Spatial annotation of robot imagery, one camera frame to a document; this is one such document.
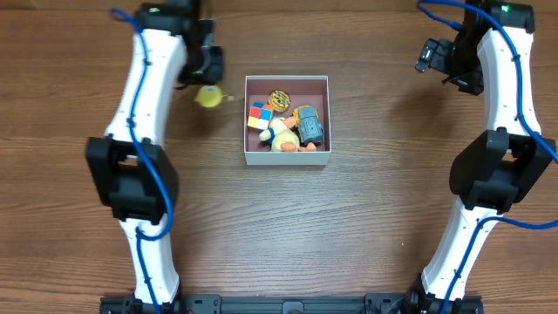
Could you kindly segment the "yellow wooden rattle drum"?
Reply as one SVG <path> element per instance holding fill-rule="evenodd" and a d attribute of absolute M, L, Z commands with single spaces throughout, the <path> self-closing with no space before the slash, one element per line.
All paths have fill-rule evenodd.
<path fill-rule="evenodd" d="M 194 98 L 194 101 L 204 108 L 215 108 L 233 100 L 235 96 L 226 94 L 218 85 L 203 85 Z"/>

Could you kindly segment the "colourful two-by-two puzzle cube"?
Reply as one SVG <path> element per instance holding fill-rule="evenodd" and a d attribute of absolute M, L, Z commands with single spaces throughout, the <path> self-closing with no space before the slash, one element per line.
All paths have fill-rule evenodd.
<path fill-rule="evenodd" d="M 267 103 L 255 102 L 248 110 L 247 127 L 266 130 L 274 116 L 274 107 Z"/>

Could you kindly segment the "round golden cookie toy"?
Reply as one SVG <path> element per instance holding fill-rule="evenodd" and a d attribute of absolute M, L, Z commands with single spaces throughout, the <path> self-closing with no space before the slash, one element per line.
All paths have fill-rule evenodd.
<path fill-rule="evenodd" d="M 289 95 L 280 90 L 275 90 L 269 95 L 269 103 L 278 112 L 286 112 L 291 104 Z"/>

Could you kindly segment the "plush duck toy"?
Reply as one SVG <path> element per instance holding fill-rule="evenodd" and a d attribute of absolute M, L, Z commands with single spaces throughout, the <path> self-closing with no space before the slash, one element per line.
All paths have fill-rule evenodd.
<path fill-rule="evenodd" d="M 296 118 L 294 116 L 274 117 L 269 122 L 269 127 L 259 134 L 259 140 L 270 144 L 271 152 L 315 152 L 316 145 L 309 143 L 307 146 L 302 145 L 298 135 L 293 131 L 296 126 Z"/>

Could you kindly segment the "yellow and grey toy truck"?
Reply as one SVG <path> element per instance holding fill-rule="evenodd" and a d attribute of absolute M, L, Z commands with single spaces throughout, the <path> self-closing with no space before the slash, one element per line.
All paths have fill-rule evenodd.
<path fill-rule="evenodd" d="M 323 126 L 314 106 L 299 106 L 293 111 L 301 142 L 321 145 L 324 139 Z"/>

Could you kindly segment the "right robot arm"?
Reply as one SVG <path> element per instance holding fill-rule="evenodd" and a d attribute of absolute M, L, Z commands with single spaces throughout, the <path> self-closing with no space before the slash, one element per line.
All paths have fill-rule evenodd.
<path fill-rule="evenodd" d="M 482 133 L 454 159 L 449 186 L 454 205 L 437 250 L 418 286 L 398 306 L 402 313 L 481 313 L 480 297 L 466 295 L 466 281 L 498 222 L 523 229 L 533 223 L 505 216 L 524 199 L 551 162 L 556 143 L 542 136 L 532 96 L 530 54 L 534 9 L 505 1 L 424 0 L 464 10 L 462 22 L 444 23 L 454 40 L 428 39 L 415 68 L 434 69 L 461 92 L 483 95 Z"/>

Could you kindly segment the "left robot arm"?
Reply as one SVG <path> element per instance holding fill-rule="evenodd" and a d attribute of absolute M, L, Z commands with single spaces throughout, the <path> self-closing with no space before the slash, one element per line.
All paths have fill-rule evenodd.
<path fill-rule="evenodd" d="M 101 203 L 128 241 L 136 278 L 130 297 L 103 297 L 102 313 L 183 313 L 170 232 L 179 176 L 165 151 L 174 91 L 214 85 L 224 57 L 214 20 L 197 0 L 143 3 L 113 19 L 133 28 L 133 56 L 119 107 L 103 137 L 86 142 L 85 159 Z"/>

